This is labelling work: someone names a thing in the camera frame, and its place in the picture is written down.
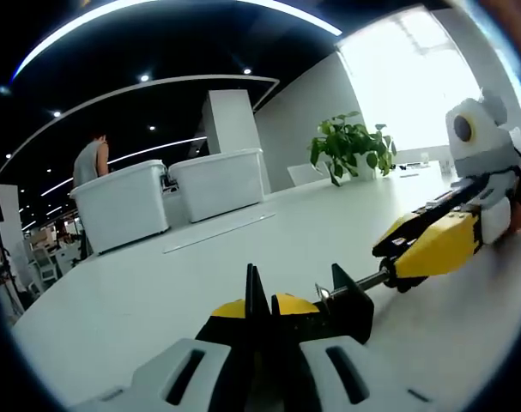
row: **white table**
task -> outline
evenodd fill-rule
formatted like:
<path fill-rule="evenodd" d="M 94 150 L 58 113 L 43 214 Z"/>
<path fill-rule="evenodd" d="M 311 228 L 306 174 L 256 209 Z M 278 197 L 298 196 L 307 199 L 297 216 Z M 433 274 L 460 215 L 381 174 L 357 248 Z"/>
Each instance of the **white table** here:
<path fill-rule="evenodd" d="M 248 263 L 268 296 L 316 300 L 338 262 L 354 279 L 379 266 L 371 249 L 404 212 L 442 193 L 439 170 L 350 183 L 315 182 L 267 202 L 93 257 L 57 282 L 13 329 L 24 355 L 53 393 L 71 405 L 128 385 L 134 370 L 180 337 L 194 337 L 219 305 L 244 296 Z M 180 240 L 209 237 L 260 215 L 257 223 L 169 253 Z M 368 347 L 401 381 L 465 405 L 501 363 L 521 325 L 521 233 L 486 248 L 458 273 L 407 294 L 371 291 Z"/>

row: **ceiling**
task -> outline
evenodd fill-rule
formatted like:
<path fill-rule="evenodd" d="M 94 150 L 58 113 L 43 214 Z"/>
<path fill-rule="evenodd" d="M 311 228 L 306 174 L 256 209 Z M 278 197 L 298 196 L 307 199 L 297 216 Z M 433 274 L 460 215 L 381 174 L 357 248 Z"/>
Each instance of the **ceiling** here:
<path fill-rule="evenodd" d="M 99 95 L 151 79 L 240 75 L 280 81 L 274 91 L 334 51 L 333 34 L 280 11 L 255 4 L 212 0 L 159 0 L 104 15 L 67 34 L 10 81 L 23 58 L 48 34 L 109 1 L 0 2 L 0 168 L 5 155 L 53 120 Z M 340 28 L 342 36 L 410 0 L 284 0 Z M 441 1 L 424 2 L 442 8 Z M 73 161 L 93 132 L 106 133 L 110 159 L 201 134 L 201 107 L 209 89 L 244 88 L 255 104 L 272 83 L 209 80 L 171 83 L 120 94 L 86 107 L 47 128 L 13 157 L 0 183 L 18 185 L 22 225 L 48 220 L 46 212 L 73 206 L 70 184 L 42 197 L 72 174 Z M 191 143 L 120 161 L 126 167 L 148 159 L 169 166 L 195 155 Z M 202 146 L 200 155 L 207 155 Z"/>

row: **white plastic bin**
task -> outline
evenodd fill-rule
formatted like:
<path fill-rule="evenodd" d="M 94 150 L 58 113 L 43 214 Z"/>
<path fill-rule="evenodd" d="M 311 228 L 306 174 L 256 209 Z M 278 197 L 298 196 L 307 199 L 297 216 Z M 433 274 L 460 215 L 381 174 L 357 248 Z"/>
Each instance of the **white plastic bin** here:
<path fill-rule="evenodd" d="M 247 148 L 176 163 L 168 173 L 176 179 L 190 221 L 201 221 L 262 202 L 262 149 Z"/>
<path fill-rule="evenodd" d="M 166 170 L 162 161 L 144 161 L 70 193 L 96 253 L 168 229 L 161 187 Z"/>

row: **white pot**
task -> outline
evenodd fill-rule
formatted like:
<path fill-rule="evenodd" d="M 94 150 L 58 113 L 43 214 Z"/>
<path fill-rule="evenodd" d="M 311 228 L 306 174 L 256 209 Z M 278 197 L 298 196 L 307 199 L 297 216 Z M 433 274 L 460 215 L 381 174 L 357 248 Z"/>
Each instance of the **white pot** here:
<path fill-rule="evenodd" d="M 369 181 L 369 180 L 375 180 L 377 177 L 376 169 L 373 170 L 368 164 L 367 164 L 367 155 L 368 153 L 362 154 L 362 155 L 355 155 L 355 159 L 357 160 L 357 173 L 359 176 L 357 178 L 352 177 L 352 180 L 361 180 L 361 181 Z"/>

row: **yellow robot part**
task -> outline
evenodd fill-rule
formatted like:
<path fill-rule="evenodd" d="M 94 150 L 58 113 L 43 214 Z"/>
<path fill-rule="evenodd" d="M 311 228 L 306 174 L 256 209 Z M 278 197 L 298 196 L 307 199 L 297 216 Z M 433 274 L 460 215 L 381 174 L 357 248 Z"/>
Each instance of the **yellow robot part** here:
<path fill-rule="evenodd" d="M 281 315 L 302 315 L 319 312 L 317 306 L 305 299 L 296 298 L 291 294 L 276 294 L 276 298 Z"/>
<path fill-rule="evenodd" d="M 382 236 L 382 238 L 379 239 L 377 242 L 377 245 L 382 242 L 384 239 L 386 239 L 388 236 L 390 236 L 392 233 L 396 231 L 398 227 L 400 227 L 402 224 L 404 224 L 406 221 L 410 221 L 412 219 L 415 219 L 418 217 L 416 213 L 408 213 L 406 215 L 401 216 L 399 219 L 397 219 L 393 225 L 388 229 L 386 233 Z"/>
<path fill-rule="evenodd" d="M 449 213 L 432 224 L 394 263 L 398 278 L 443 275 L 465 264 L 481 244 L 479 215 Z"/>
<path fill-rule="evenodd" d="M 218 318 L 245 318 L 245 301 L 242 299 L 236 300 L 235 302 L 229 302 L 226 305 L 220 306 L 211 316 L 217 316 Z"/>

